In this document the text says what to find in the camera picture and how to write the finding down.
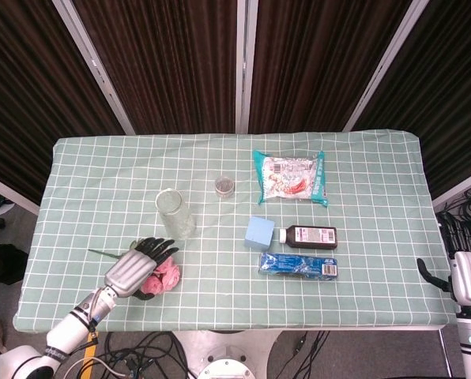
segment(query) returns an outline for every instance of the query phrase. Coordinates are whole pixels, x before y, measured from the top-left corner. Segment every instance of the yellow object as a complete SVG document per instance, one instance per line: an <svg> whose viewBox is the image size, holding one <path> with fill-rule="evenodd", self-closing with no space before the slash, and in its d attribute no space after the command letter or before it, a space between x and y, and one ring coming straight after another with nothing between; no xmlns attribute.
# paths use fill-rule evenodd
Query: yellow object
<svg viewBox="0 0 471 379"><path fill-rule="evenodd" d="M88 342L92 342L92 335L91 334L88 334ZM96 350L96 345L86 347L86 349L85 349L85 358L94 357L95 356L95 350ZM92 367L90 366L81 375L81 379L90 379L91 376L92 376Z"/></svg>

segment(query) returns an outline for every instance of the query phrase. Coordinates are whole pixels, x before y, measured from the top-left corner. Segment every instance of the green checkered tablecloth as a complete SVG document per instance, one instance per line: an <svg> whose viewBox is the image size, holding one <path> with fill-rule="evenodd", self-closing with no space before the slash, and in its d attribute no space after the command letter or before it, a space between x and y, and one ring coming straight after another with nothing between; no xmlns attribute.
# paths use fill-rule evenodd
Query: green checkered tablecloth
<svg viewBox="0 0 471 379"><path fill-rule="evenodd" d="M326 154L329 207L310 201L257 205L253 149L275 156ZM235 179L221 200L214 180ZM19 309L21 331L47 331L115 263L88 248L121 254L136 238L165 236L154 205L176 188L197 222L177 243L182 279L148 302L119 299L99 330L244 329L444 325L454 321L448 295L420 279L421 257L447 277L446 255L425 181L418 138L356 133L83 137L58 141L44 191ZM270 251L335 257L338 278L318 282L258 273L258 251L243 245L250 216L337 228L333 250Z"/></svg>

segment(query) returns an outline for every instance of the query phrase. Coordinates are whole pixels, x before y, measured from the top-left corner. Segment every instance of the dark brown curtain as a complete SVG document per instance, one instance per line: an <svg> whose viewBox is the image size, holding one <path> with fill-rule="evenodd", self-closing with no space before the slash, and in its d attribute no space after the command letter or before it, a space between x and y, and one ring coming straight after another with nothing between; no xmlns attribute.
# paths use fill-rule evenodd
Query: dark brown curtain
<svg viewBox="0 0 471 379"><path fill-rule="evenodd" d="M250 133L341 131L409 3L260 0Z"/></svg>
<svg viewBox="0 0 471 379"><path fill-rule="evenodd" d="M236 0L75 0L136 133L232 133Z"/></svg>
<svg viewBox="0 0 471 379"><path fill-rule="evenodd" d="M420 138L432 198L471 175L471 1L432 1L356 129Z"/></svg>
<svg viewBox="0 0 471 379"><path fill-rule="evenodd" d="M39 204L61 137L122 129L51 2L0 1L0 181Z"/></svg>

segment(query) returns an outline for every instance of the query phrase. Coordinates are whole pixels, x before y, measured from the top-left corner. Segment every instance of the blue sponge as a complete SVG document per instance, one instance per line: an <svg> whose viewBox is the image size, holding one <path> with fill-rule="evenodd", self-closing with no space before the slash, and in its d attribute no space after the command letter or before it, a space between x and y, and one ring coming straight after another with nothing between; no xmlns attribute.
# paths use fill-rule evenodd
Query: blue sponge
<svg viewBox="0 0 471 379"><path fill-rule="evenodd" d="M273 238L274 221L252 216L246 230L244 245L253 249L267 251Z"/></svg>

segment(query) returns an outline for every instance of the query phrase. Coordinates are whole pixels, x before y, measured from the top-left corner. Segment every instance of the pink cloth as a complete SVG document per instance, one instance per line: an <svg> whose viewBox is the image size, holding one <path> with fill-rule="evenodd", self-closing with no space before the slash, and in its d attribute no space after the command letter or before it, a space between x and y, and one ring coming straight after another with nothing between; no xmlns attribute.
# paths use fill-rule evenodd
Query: pink cloth
<svg viewBox="0 0 471 379"><path fill-rule="evenodd" d="M153 274L142 284L141 291L145 294L163 294L176 286L180 276L179 267L174 264L174 259L169 257L155 268Z"/></svg>

